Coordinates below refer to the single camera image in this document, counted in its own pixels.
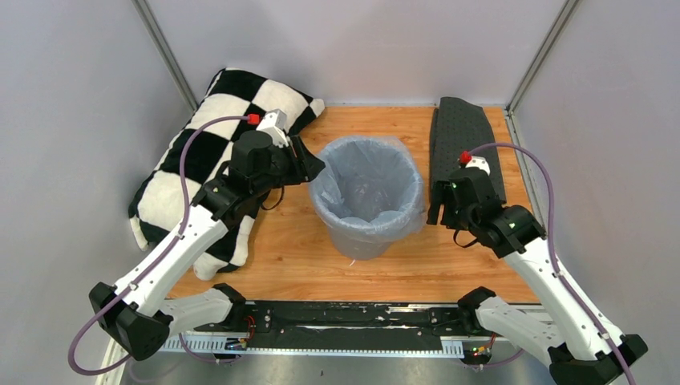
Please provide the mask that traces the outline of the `grey plastic trash bin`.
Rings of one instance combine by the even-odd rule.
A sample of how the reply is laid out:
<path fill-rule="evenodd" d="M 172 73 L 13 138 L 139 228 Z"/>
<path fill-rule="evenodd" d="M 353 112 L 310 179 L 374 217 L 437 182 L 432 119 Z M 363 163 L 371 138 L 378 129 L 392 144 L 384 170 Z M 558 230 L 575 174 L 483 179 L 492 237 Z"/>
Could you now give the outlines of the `grey plastic trash bin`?
<path fill-rule="evenodd" d="M 383 255 L 393 243 L 408 236 L 401 229 L 368 222 L 327 225 L 327 233 L 335 249 L 353 260 L 371 260 Z"/>

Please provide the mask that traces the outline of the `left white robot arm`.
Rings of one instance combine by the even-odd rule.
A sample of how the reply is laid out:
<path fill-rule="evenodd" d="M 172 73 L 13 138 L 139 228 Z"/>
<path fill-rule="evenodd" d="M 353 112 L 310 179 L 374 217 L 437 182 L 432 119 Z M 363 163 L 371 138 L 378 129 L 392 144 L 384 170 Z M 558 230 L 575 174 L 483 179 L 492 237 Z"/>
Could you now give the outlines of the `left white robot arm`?
<path fill-rule="evenodd" d="M 233 145 L 186 208 L 178 226 L 115 284 L 100 282 L 89 293 L 100 327 L 133 359 L 153 356 L 168 338 L 210 323 L 239 330 L 245 298 L 227 284 L 204 293 L 169 299 L 169 290 L 214 243 L 261 206 L 271 190 L 314 180 L 325 168 L 299 136 L 275 140 L 250 131 Z"/>

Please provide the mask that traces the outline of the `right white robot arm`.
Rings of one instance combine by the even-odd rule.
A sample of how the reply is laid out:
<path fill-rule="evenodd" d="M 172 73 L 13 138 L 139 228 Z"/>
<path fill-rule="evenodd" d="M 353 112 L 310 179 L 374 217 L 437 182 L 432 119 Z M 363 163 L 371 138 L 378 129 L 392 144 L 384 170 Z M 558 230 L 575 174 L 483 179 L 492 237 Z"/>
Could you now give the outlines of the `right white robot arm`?
<path fill-rule="evenodd" d="M 458 301 L 462 331 L 504 336 L 543 363 L 557 384 L 610 384 L 648 352 L 641 336 L 608 320 L 551 257 L 544 227 L 525 207 L 505 204 L 488 170 L 456 169 L 433 184 L 430 203 L 428 224 L 471 233 L 524 279 L 552 319 L 539 322 L 481 286 Z"/>

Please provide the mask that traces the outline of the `blue translucent trash bag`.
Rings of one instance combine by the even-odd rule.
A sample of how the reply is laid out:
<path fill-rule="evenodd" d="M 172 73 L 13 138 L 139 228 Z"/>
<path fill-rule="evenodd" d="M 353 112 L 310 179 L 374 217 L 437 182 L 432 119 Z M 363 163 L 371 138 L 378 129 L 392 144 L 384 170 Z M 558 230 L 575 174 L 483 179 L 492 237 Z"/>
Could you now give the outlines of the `blue translucent trash bag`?
<path fill-rule="evenodd" d="M 309 185 L 314 209 L 343 244 L 381 245 L 418 233 L 425 183 L 394 136 L 345 136 L 318 154 L 325 168 Z"/>

